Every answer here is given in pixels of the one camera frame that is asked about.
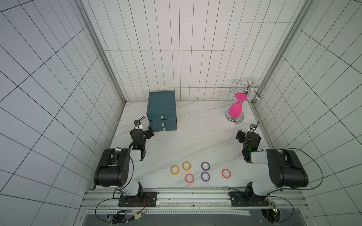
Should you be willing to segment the teal drawer cabinet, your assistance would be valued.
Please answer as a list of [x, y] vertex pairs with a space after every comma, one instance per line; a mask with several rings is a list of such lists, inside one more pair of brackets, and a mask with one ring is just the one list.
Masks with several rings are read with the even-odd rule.
[[146, 113], [176, 112], [175, 91], [150, 92]]

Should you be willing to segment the red tape roll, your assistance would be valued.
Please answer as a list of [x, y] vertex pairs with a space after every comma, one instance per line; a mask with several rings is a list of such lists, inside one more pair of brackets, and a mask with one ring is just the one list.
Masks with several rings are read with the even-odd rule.
[[229, 179], [231, 177], [231, 172], [228, 169], [222, 170], [222, 177], [225, 179]]
[[187, 174], [185, 176], [185, 181], [188, 183], [188, 184], [192, 184], [194, 182], [194, 176], [192, 174]]

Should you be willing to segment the purple tape roll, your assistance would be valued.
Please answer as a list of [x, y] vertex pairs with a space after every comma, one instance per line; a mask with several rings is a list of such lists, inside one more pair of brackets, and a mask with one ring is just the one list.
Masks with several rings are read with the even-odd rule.
[[203, 172], [201, 174], [201, 179], [203, 182], [208, 182], [210, 180], [210, 175], [208, 172]]
[[209, 171], [210, 170], [210, 164], [208, 162], [202, 162], [201, 168], [203, 171]]

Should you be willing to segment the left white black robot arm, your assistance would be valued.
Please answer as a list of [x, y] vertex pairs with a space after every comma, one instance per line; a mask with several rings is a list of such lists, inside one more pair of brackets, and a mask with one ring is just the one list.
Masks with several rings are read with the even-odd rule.
[[130, 131], [132, 142], [128, 148], [104, 150], [94, 174], [94, 184], [103, 188], [113, 187], [114, 199], [119, 207], [155, 207], [157, 192], [145, 192], [142, 184], [133, 179], [135, 162], [146, 156], [146, 140], [154, 136], [151, 126], [146, 131], [135, 126]]

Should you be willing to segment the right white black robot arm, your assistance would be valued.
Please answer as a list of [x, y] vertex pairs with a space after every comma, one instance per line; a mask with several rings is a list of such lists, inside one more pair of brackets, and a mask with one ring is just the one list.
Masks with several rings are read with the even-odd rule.
[[267, 207], [268, 194], [283, 190], [306, 187], [309, 178], [298, 156], [293, 150], [258, 150], [261, 141], [259, 134], [238, 131], [236, 139], [243, 144], [243, 159], [250, 164], [268, 166], [266, 175], [247, 184], [244, 191], [233, 188], [228, 195], [233, 207]]

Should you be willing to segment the left yellow tape roll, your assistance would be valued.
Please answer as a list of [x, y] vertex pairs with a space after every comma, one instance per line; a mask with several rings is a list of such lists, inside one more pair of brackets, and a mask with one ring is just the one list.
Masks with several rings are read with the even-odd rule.
[[171, 171], [171, 174], [177, 175], [180, 172], [180, 168], [177, 165], [174, 165], [171, 167], [170, 171]]

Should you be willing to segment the yellow tape roll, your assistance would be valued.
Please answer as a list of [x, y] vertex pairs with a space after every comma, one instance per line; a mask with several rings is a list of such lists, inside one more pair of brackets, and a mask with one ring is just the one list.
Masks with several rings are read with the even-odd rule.
[[189, 171], [191, 169], [191, 164], [189, 162], [184, 162], [182, 168], [184, 171]]
[[170, 171], [171, 171], [171, 174], [177, 175], [180, 172], [180, 168], [177, 165], [174, 165], [171, 167]]

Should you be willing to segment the right yellow tape roll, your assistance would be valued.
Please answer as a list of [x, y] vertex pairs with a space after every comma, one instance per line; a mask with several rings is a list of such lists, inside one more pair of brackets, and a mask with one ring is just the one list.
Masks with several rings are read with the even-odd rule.
[[189, 162], [184, 162], [182, 168], [184, 171], [189, 171], [191, 169], [191, 164]]

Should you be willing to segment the pink goblet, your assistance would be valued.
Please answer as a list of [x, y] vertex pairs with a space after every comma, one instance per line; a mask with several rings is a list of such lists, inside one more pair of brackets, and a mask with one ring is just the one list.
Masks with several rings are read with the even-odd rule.
[[248, 98], [248, 96], [244, 93], [239, 92], [239, 93], [235, 94], [235, 99], [237, 100], [237, 102], [231, 105], [229, 112], [228, 112], [228, 115], [231, 118], [240, 117], [240, 115], [242, 113], [242, 102], [246, 101], [247, 98]]

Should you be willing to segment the chrome glass rack stand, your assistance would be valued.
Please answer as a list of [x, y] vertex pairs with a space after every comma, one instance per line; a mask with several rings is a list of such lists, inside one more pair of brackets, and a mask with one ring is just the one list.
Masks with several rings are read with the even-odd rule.
[[[248, 98], [244, 102], [250, 101], [252, 104], [258, 104], [263, 101], [263, 93], [266, 92], [267, 89], [263, 86], [255, 86], [254, 80], [248, 80], [246, 84], [243, 84], [240, 79], [234, 79], [233, 83], [236, 84], [236, 86], [230, 87], [229, 91], [231, 93], [233, 93], [234, 95], [239, 92], [246, 94], [248, 96]], [[228, 115], [229, 109], [226, 111], [225, 117], [229, 122], [234, 123], [234, 124], [239, 124], [244, 121], [244, 118], [245, 118], [245, 115], [243, 113], [243, 103], [244, 102], [242, 102], [242, 113], [239, 118], [231, 118]]]

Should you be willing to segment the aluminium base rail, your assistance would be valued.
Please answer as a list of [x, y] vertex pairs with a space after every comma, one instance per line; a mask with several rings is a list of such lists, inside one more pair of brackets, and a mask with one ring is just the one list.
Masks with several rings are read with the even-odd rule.
[[286, 209], [293, 214], [300, 213], [305, 226], [314, 226], [315, 220], [301, 192], [283, 191], [267, 198], [245, 201], [242, 187], [184, 187], [184, 188], [145, 188], [144, 198], [148, 204], [133, 205], [126, 201], [127, 196], [114, 188], [96, 187], [87, 190], [83, 197], [80, 213], [112, 215], [120, 210], [135, 214], [139, 210], [147, 214], [233, 214], [250, 215], [251, 210]]

